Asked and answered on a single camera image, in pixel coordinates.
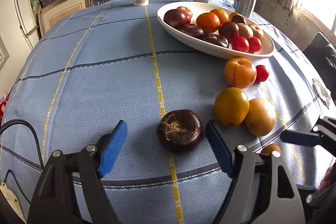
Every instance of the white oval plate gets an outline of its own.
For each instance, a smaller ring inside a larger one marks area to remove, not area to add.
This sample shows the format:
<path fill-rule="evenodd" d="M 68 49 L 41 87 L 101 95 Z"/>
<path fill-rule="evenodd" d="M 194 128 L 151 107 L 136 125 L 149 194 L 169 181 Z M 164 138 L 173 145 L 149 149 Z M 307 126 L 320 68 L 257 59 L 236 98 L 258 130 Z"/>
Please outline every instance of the white oval plate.
<path fill-rule="evenodd" d="M 163 22 L 163 17 L 165 13 L 171 9 L 176 9 L 179 6 L 187 7 L 191 10 L 193 13 L 193 17 L 191 19 L 191 23 L 196 24 L 197 17 L 202 13 L 208 13 L 212 9 L 215 8 L 221 8 L 225 10 L 228 14 L 232 13 L 232 11 L 225 9 L 221 6 L 211 5 L 207 3 L 201 3 L 201 2 L 193 2 L 193 1 L 181 1 L 181 2 L 173 2 L 169 3 L 167 5 L 162 6 L 157 11 L 157 19 L 161 23 L 161 25 L 164 27 L 164 29 L 170 33 L 173 37 L 175 37 L 177 40 L 181 41 L 182 43 L 186 44 L 189 47 L 192 47 L 196 50 L 199 50 L 201 52 L 217 56 L 224 59 L 230 59 L 235 56 L 245 57 L 250 60 L 255 59 L 264 59 L 269 58 L 274 54 L 275 46 L 273 41 L 270 39 L 268 34 L 264 31 L 264 36 L 261 40 L 261 49 L 259 52 L 255 52 L 254 54 L 247 53 L 247 52 L 239 52 L 232 50 L 230 48 L 224 48 L 221 46 L 217 46 L 208 42 L 205 42 L 203 40 L 191 37 L 185 33 L 182 33 L 173 27 L 169 26 L 167 23 Z M 246 19 L 247 24 L 254 23 L 248 18 L 244 17 Z"/>

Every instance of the tablecloth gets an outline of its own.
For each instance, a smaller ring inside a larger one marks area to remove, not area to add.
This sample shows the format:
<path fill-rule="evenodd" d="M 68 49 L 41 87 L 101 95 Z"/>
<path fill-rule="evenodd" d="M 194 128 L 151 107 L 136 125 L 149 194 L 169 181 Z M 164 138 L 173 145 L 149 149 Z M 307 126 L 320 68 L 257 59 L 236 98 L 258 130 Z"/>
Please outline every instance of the tablecloth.
<path fill-rule="evenodd" d="M 164 113 L 191 109 L 203 126 L 214 119 L 213 102 L 228 85 L 223 78 L 226 60 L 198 52 L 171 37 L 159 24 L 157 10 L 183 0 L 150 0 L 134 7 L 132 0 L 113 0 L 78 11 L 56 23 L 34 47 L 19 73 L 6 106 L 3 123 L 25 119 L 35 128 L 44 162 L 53 150 L 80 151 L 111 132 L 122 119 L 127 140 L 111 173 L 102 183 L 123 224 L 208 224 L 219 210 L 231 179 L 221 172 L 204 137 L 185 154 L 164 150 L 155 133 Z M 234 10 L 231 0 L 212 4 Z M 321 147 L 282 143 L 285 128 L 308 129 L 318 115 L 335 117 L 312 87 L 322 81 L 298 47 L 256 13 L 276 46 L 273 57 L 255 61 L 269 69 L 269 79 L 244 91 L 249 99 L 268 99 L 277 111 L 275 128 L 255 138 L 241 125 L 227 133 L 259 152 L 277 143 L 293 179 L 317 186 L 333 157 Z M 11 168 L 31 199 L 41 175 L 35 144 L 27 128 L 9 128 L 1 138 L 1 178 Z M 251 216 L 258 176 L 246 206 Z M 10 178 L 24 215 L 29 204 Z M 75 190 L 82 217 L 90 220 L 80 179 Z"/>

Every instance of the picture frame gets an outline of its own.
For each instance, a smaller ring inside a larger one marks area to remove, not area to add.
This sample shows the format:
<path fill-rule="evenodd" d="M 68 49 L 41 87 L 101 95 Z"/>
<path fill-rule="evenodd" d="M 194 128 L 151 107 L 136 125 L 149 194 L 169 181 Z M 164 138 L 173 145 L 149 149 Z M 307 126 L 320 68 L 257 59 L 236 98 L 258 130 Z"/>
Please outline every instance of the picture frame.
<path fill-rule="evenodd" d="M 92 6 L 92 0 L 56 0 L 38 11 L 41 35 L 60 19 Z"/>

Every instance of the beige tag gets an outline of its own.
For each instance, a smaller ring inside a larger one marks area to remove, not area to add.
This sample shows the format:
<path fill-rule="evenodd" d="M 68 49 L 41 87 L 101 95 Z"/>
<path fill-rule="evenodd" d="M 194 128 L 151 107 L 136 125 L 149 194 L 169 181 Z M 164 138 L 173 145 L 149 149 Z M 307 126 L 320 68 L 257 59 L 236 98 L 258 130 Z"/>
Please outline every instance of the beige tag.
<path fill-rule="evenodd" d="M 3 182 L 0 184 L 0 190 L 3 193 L 4 197 L 6 198 L 6 200 L 8 201 L 9 205 L 16 212 L 16 214 L 22 219 L 23 222 L 27 223 L 23 216 L 19 200 L 14 195 L 14 193 L 11 190 L 9 190 L 6 184 L 4 184 Z"/>

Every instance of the yellow stripe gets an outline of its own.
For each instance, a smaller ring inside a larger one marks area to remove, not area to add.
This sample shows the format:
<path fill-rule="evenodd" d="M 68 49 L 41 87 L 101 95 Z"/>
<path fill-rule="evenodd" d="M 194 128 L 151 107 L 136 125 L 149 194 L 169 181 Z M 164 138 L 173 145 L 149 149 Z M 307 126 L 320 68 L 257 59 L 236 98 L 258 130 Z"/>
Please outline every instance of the yellow stripe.
<path fill-rule="evenodd" d="M 267 94 L 267 92 L 266 92 L 266 89 L 265 89 L 263 86 L 261 86 L 261 88 L 262 88 L 263 92 L 265 93 L 265 95 L 266 95 L 266 97 L 267 97 L 267 100 L 268 100 L 268 101 L 271 103 L 271 105 L 273 106 L 273 108 L 274 108 L 274 110 L 275 110 L 275 114 L 276 114 L 276 116 L 277 116 L 277 117 L 279 118 L 279 120 L 282 122 L 283 126 L 287 129 L 288 127 L 287 127 L 286 122 L 285 122 L 285 121 L 283 120 L 283 118 L 280 116 L 279 112 L 277 112 L 277 110 L 275 109 L 275 107 L 274 107 L 274 105 L 273 105 L 273 102 L 272 102 L 271 98 L 268 96 L 268 94 Z M 300 158 L 299 158 L 299 156 L 298 156 L 298 154 L 297 154 L 297 152 L 296 152 L 296 150 L 295 150 L 294 145 L 291 145 L 291 147 L 292 147 L 292 150 L 293 150 L 295 159 L 296 159 L 296 161 L 297 161 L 297 163 L 298 163 L 298 165 L 299 165 L 299 169 L 300 169 L 300 173 L 301 173 L 301 177 L 302 177 L 303 184 L 304 184 L 304 185 L 307 185 L 306 175 L 305 175 L 305 171 L 303 170 L 301 160 L 300 160 Z"/>
<path fill-rule="evenodd" d="M 104 6 L 104 9 L 101 10 L 101 12 L 99 13 L 99 15 L 96 16 L 95 20 L 91 23 L 90 27 L 85 31 L 85 33 L 83 34 L 83 36 L 81 37 L 81 39 L 78 41 L 78 43 L 76 44 L 76 47 L 73 49 L 69 59 L 68 59 L 68 63 L 66 64 L 60 78 L 59 78 L 59 81 L 58 81 L 58 84 L 57 84 L 57 87 L 56 87 L 56 91 L 52 97 L 52 100 L 51 100 L 51 104 L 48 108 L 48 113 L 47 113 L 47 116 L 45 117 L 45 120 L 44 120 L 44 128 L 43 128 L 43 140 L 42 140 L 42 158 L 44 157 L 44 151 L 45 151 L 45 140 L 46 140 L 46 137 L 47 137 L 47 128 L 48 128 L 48 122 L 49 122 L 49 117 L 50 117 L 50 113 L 51 111 L 53 110 L 53 106 L 54 106 L 54 102 L 55 102 L 55 99 L 57 97 L 57 94 L 58 94 L 58 90 L 59 88 L 61 87 L 61 84 L 62 84 L 62 81 L 63 81 L 63 78 L 64 78 L 64 75 L 65 75 L 65 72 L 67 71 L 68 67 L 69 67 L 69 64 L 76 52 L 76 50 L 78 49 L 79 45 L 81 44 L 81 42 L 83 41 L 84 37 L 86 36 L 86 34 L 88 33 L 88 31 L 91 29 L 91 27 L 93 26 L 93 24 L 97 21 L 98 17 L 100 17 L 101 13 L 105 10 L 106 8 L 106 5 L 107 5 L 107 2 L 105 3 L 105 6 Z"/>
<path fill-rule="evenodd" d="M 33 57 L 30 59 L 30 61 L 29 61 L 29 63 L 28 63 L 28 65 L 27 65 L 27 67 L 25 68 L 25 70 L 24 70 L 24 72 L 23 72 L 23 75 L 21 76 L 21 80 L 20 80 L 20 82 L 18 82 L 17 83 L 17 87 L 16 87 L 16 90 L 15 90 L 15 93 L 14 93 L 14 95 L 13 95 L 13 97 L 12 97 L 12 101 L 11 101 L 11 104 L 8 106 L 8 110 L 7 110 L 7 112 L 9 111 L 9 109 L 11 108 L 11 106 L 12 106 L 12 104 L 13 104 L 13 101 L 14 101 L 14 97 L 15 97 L 15 95 L 17 94 L 17 91 L 18 91 L 18 89 L 19 89 L 19 87 L 20 87 L 20 85 L 21 85 L 21 82 L 22 82 L 22 80 L 23 80 L 23 78 L 25 77 L 25 75 L 26 75 L 26 72 L 27 72 L 27 70 L 28 70 L 28 68 L 29 68 L 29 65 L 31 64 L 31 62 L 32 62 L 32 60 L 34 59 L 34 57 L 36 56 L 36 54 L 40 51 L 40 49 L 43 47 L 43 45 L 51 38 L 51 37 L 53 37 L 56 33 L 57 33 L 57 31 L 70 19 L 70 18 L 72 18 L 72 16 L 73 16 L 73 14 L 65 21 L 65 22 L 63 22 L 63 24 L 61 24 L 58 28 L 57 28 L 57 30 L 51 35 L 51 36 L 49 36 L 46 40 L 44 40 L 43 42 L 42 42 L 42 45 L 37 49 L 37 51 L 34 53 L 34 55 L 33 55 Z M 1 138 L 1 151 L 0 151 L 0 177 L 1 177 L 1 157 L 2 157 L 2 144 L 3 144 L 3 137 L 4 137 L 4 134 L 2 134 L 2 138 Z"/>
<path fill-rule="evenodd" d="M 158 65 L 157 65 L 157 61 L 156 61 L 153 35 L 152 35 L 151 25 L 150 25 L 150 22 L 149 22 L 147 6 L 145 6 L 145 12 L 146 12 L 146 18 L 147 18 L 147 29 L 148 29 L 148 33 L 149 33 L 149 41 L 150 41 L 151 51 L 152 51 L 152 62 L 153 62 L 153 66 L 154 66 L 155 83 L 156 83 L 156 89 L 157 89 L 157 98 L 159 100 L 160 115 L 161 115 L 161 117 L 163 117 L 166 114 L 166 112 L 165 112 L 165 107 L 164 107 L 164 103 L 163 103 L 162 89 L 161 89 L 161 83 L 160 83 L 160 77 L 159 77 L 159 69 L 158 69 Z M 169 166 L 169 172 L 170 172 L 170 175 L 171 175 L 171 179 L 173 181 L 173 196 L 174 196 L 177 220 L 178 220 L 179 224 L 184 224 L 181 201 L 180 201 L 180 194 L 179 194 L 179 187 L 178 187 L 178 183 L 177 183 L 177 176 L 176 176 L 176 170 L 175 170 L 174 159 L 173 159 L 172 153 L 167 152 L 167 158 L 168 158 L 168 164 L 169 164 L 168 165 Z"/>

